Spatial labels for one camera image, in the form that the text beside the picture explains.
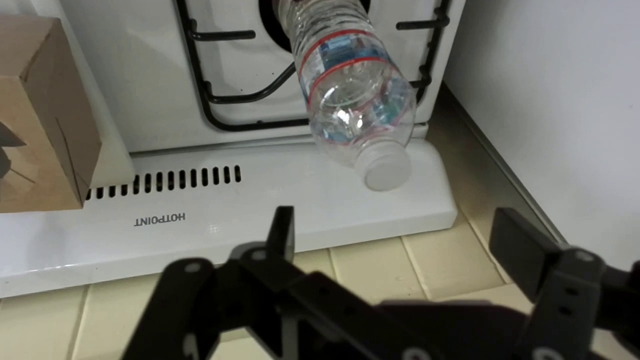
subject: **grout line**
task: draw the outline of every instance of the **grout line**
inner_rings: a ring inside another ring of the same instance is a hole
[[[418,285],[421,285],[421,291],[422,291],[425,299],[426,299],[426,300],[432,300],[435,296],[432,296],[432,292],[428,291],[426,282],[425,282],[422,276],[421,276],[418,262],[416,262],[416,258],[415,258],[415,252],[413,252],[413,251],[409,249],[409,244],[406,244],[406,237],[400,237],[400,244],[402,244],[402,249],[404,249],[404,252],[406,252],[409,265],[413,266],[413,270],[415,270],[415,275],[416,275],[416,279],[418,279]]]
[[[331,266],[333,266],[333,270],[334,270],[337,282],[342,285],[341,273],[339,273],[339,260],[337,260],[337,257],[334,257],[334,249],[329,249],[327,252],[329,252],[329,262],[331,262]]]
[[[491,249],[489,249],[489,240],[484,242],[479,227],[469,218],[466,210],[461,207],[461,215],[465,216],[465,222],[472,228],[476,242],[480,242],[483,252],[489,257],[489,260],[492,262],[492,266],[497,269],[503,285],[513,285],[513,280],[507,276],[507,273],[503,270],[503,266],[498,265],[498,260],[492,257]]]
[[[85,292],[82,292],[81,312],[78,312],[78,321],[76,321],[76,326],[75,326],[75,339],[72,339],[72,344],[70,344],[68,354],[67,354],[68,360],[75,360],[76,354],[78,354],[81,330],[82,330],[85,318],[86,318],[86,305],[89,305],[91,288],[93,286],[85,286]]]

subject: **bottle label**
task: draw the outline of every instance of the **bottle label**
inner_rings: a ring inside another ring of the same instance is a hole
[[[390,62],[382,43],[365,31],[341,31],[319,39],[302,57],[299,81],[304,101],[315,97],[319,84],[331,74],[359,62]]]

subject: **white appliance panel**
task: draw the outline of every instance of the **white appliance panel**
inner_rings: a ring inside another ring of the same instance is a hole
[[[415,141],[409,155],[411,183],[381,195],[315,144],[140,156],[140,174],[152,174],[148,190],[143,176],[139,195],[129,187],[123,197],[118,187],[100,190],[99,200],[94,190],[85,210],[0,216],[0,299],[154,275],[185,257],[220,265],[235,247],[265,240],[283,205],[297,207],[299,252],[453,227],[456,207],[438,152]],[[218,187],[212,187],[212,169],[218,169]],[[176,174],[175,190],[168,190],[168,173]],[[150,216],[179,221],[137,227]]]

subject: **beige floor tile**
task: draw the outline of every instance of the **beige floor tile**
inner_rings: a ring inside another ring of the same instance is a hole
[[[212,360],[271,360],[255,339],[223,342]]]
[[[120,359],[156,282],[158,276],[145,276],[91,286],[75,360]]]
[[[400,238],[331,251],[341,285],[376,305],[426,299]]]
[[[406,237],[404,244],[432,299],[505,285],[472,228],[458,218],[453,230]]]
[[[64,360],[78,330],[86,288],[0,302],[0,359]]]
[[[337,279],[334,265],[329,251],[297,254],[294,265],[304,273],[322,273],[331,279]]]

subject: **white wall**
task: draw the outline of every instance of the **white wall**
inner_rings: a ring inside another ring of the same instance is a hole
[[[640,258],[640,3],[475,0],[447,83],[560,232]]]

